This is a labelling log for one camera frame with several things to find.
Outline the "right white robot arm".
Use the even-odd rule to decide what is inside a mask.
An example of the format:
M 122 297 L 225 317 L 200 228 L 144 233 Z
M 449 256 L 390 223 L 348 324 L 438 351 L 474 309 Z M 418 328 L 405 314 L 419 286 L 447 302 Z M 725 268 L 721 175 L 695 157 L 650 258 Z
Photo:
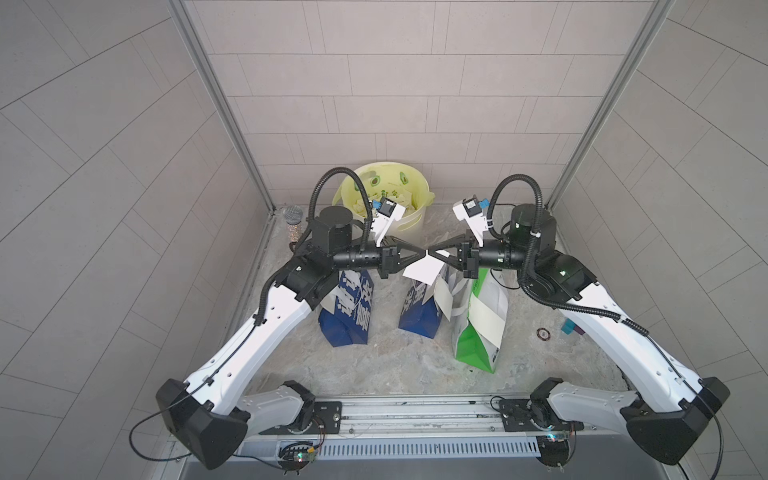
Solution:
M 430 246 L 431 257 L 473 280 L 483 271 L 515 271 L 528 298 L 573 320 L 633 387 L 613 392 L 551 377 L 530 395 L 536 427 L 581 422 L 626 434 L 653 459 L 675 465 L 710 424 L 719 422 L 729 389 L 673 358 L 614 302 L 592 271 L 557 250 L 556 219 L 532 177 L 510 175 L 489 201 L 473 197 L 455 203 L 453 210 L 469 229 Z

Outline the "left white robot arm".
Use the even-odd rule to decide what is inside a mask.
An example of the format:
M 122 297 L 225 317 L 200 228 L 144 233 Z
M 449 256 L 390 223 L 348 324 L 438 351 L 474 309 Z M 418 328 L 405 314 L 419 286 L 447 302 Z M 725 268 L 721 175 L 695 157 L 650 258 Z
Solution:
M 343 206 L 316 209 L 326 182 L 340 174 L 358 188 L 363 222 Z M 370 200 L 363 181 L 348 167 L 320 177 L 310 197 L 307 227 L 291 258 L 266 280 L 257 311 L 186 380 L 169 379 L 156 393 L 157 417 L 188 455 L 213 470 L 251 435 L 274 427 L 303 431 L 312 424 L 315 397 L 301 384 L 287 381 L 253 396 L 245 390 L 282 340 L 338 285 L 341 273 L 375 269 L 387 278 L 425 256 L 424 249 L 387 234 L 404 212 L 388 197 Z

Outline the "white paper receipt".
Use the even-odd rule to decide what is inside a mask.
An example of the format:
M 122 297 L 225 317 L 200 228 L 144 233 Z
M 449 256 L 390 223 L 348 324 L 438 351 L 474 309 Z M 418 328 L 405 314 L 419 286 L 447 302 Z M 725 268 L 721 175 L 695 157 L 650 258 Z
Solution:
M 442 250 L 432 253 L 427 252 L 422 259 L 407 266 L 403 271 L 403 276 L 417 282 L 432 285 L 446 265 L 445 260 L 449 257 L 450 254 Z

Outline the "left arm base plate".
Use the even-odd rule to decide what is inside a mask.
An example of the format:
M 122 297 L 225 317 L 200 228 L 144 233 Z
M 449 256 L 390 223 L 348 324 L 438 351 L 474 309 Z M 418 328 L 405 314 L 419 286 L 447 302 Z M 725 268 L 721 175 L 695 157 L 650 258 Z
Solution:
M 291 424 L 272 427 L 261 435 L 338 434 L 342 407 L 339 401 L 315 401 L 311 406 L 304 406 Z

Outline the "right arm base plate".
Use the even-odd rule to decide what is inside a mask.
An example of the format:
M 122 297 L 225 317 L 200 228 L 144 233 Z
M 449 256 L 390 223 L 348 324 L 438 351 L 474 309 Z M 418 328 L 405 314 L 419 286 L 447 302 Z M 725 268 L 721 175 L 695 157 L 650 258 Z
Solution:
M 580 432 L 584 424 L 559 419 L 549 407 L 537 407 L 526 398 L 494 396 L 491 408 L 501 417 L 506 432 Z

